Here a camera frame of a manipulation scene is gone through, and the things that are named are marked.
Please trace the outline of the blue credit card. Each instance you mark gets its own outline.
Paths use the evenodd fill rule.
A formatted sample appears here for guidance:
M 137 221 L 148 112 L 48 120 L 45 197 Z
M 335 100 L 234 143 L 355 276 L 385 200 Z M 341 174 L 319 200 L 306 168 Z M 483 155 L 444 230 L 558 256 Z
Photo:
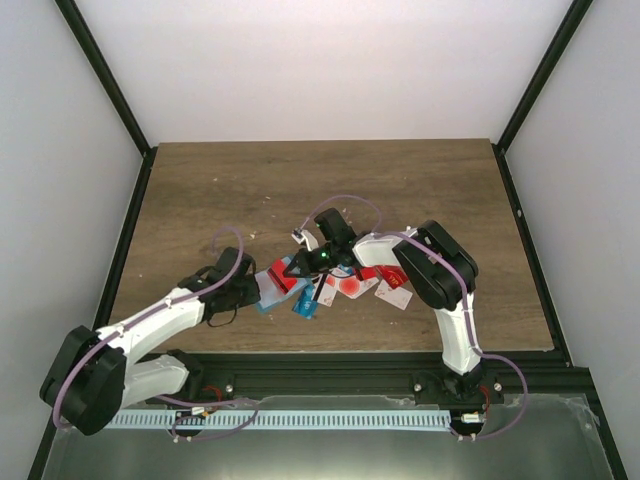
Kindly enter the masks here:
M 313 285 L 307 285 L 302 289 L 292 311 L 307 320 L 312 319 L 318 308 L 318 302 L 314 299 L 314 292 L 315 287 Z

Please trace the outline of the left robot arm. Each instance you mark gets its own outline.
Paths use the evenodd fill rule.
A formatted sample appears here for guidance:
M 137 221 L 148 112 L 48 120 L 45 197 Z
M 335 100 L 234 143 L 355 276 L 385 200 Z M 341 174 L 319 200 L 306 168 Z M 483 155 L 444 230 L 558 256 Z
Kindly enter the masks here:
M 39 390 L 58 427 L 85 435 L 102 430 L 123 409 L 149 399 L 189 406 L 204 392 L 204 368 L 170 350 L 146 356 L 175 335 L 236 313 L 260 299 L 252 256 L 226 248 L 215 264 L 185 277 L 161 300 L 118 323 L 65 337 Z

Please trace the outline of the white card with red circle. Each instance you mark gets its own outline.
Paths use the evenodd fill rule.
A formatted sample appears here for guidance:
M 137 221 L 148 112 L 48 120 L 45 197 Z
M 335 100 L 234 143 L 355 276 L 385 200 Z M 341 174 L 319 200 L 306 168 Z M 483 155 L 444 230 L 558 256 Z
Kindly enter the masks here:
M 335 268 L 330 272 L 330 275 L 335 278 L 336 291 L 349 299 L 359 298 L 379 282 L 378 276 L 376 279 L 360 281 L 355 276 L 355 270 L 347 272 L 340 268 Z

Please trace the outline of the teal leather card holder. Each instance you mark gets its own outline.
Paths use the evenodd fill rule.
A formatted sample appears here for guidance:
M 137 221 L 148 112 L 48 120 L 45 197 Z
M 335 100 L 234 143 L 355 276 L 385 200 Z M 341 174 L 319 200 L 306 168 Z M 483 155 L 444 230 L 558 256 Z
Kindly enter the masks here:
M 287 258 L 290 262 L 292 256 L 289 255 L 283 258 Z M 296 287 L 288 294 L 283 294 L 278 290 L 276 285 L 269 278 L 267 274 L 268 268 L 266 270 L 258 272 L 255 275 L 261 295 L 261 299 L 255 304 L 255 307 L 260 313 L 269 312 L 277 305 L 293 297 L 296 293 L 300 293 L 302 289 L 311 284 L 311 281 L 308 278 L 298 278 Z

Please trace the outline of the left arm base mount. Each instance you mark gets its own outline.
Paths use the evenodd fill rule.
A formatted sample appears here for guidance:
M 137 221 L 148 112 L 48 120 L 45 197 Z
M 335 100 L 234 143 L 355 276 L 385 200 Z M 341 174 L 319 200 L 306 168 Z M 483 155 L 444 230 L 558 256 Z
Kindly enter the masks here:
M 170 398 L 186 402 L 189 404 L 209 404 L 230 400 L 230 393 L 225 387 L 219 388 L 216 384 L 204 381 L 196 385 L 195 382 L 188 383 L 177 393 L 169 395 Z

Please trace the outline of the large red card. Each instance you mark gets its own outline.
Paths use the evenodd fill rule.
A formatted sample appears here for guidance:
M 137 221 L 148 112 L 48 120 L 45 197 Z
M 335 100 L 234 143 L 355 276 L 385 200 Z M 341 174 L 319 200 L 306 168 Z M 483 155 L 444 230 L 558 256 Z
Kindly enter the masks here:
M 298 283 L 298 278 L 288 270 L 288 265 L 289 260 L 282 258 L 272 263 L 267 270 L 269 278 L 283 294 L 288 294 Z

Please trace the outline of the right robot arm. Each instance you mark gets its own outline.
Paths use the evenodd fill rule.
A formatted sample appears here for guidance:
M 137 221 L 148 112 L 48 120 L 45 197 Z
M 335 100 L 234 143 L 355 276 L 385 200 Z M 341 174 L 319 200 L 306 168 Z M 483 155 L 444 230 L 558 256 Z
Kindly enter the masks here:
M 418 297 L 436 314 L 445 393 L 458 403 L 471 400 L 480 390 L 482 377 L 473 318 L 479 270 L 471 256 L 434 220 L 405 232 L 357 234 L 330 208 L 317 215 L 315 223 L 325 242 L 316 245 L 306 230 L 294 230 L 292 236 L 302 247 L 283 275 L 312 278 L 339 266 L 400 268 Z

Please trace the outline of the white card with red logo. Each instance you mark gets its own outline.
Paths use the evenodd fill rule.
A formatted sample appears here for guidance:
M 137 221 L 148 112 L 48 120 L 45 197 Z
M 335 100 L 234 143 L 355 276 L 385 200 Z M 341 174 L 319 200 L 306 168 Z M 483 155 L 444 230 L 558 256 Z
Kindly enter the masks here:
M 385 280 L 379 283 L 374 295 L 378 299 L 402 311 L 408 307 L 413 297 L 411 291 L 402 287 L 392 288 Z

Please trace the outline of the white card with black stripe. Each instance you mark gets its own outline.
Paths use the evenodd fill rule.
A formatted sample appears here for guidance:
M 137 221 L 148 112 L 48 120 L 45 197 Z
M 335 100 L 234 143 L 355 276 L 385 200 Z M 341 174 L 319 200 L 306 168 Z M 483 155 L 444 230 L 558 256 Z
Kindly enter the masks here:
M 336 296 L 335 278 L 324 274 L 314 282 L 312 300 L 320 305 L 331 307 Z

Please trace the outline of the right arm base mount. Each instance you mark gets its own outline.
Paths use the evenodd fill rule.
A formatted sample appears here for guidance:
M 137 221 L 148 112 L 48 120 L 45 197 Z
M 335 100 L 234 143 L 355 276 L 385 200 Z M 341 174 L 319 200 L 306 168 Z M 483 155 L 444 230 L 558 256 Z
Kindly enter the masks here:
M 420 404 L 437 404 L 442 408 L 476 407 L 486 400 L 490 405 L 504 403 L 504 395 L 494 388 L 495 383 L 496 380 L 488 375 L 460 377 L 424 370 L 410 377 L 409 387 Z

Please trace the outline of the red card upper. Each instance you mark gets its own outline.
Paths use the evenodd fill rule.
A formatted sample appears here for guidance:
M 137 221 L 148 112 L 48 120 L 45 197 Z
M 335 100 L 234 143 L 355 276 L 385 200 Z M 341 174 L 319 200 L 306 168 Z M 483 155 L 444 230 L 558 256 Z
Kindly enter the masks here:
M 355 270 L 355 276 L 360 281 L 367 281 L 377 278 L 377 271 L 374 267 L 363 267 Z

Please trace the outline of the dark red credit card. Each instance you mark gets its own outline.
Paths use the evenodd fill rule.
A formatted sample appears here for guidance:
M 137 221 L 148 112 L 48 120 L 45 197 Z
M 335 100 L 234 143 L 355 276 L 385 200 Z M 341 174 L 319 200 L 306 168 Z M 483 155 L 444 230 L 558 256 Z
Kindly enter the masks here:
M 376 266 L 375 269 L 392 290 L 395 290 L 408 282 L 408 276 L 399 266 L 380 265 Z

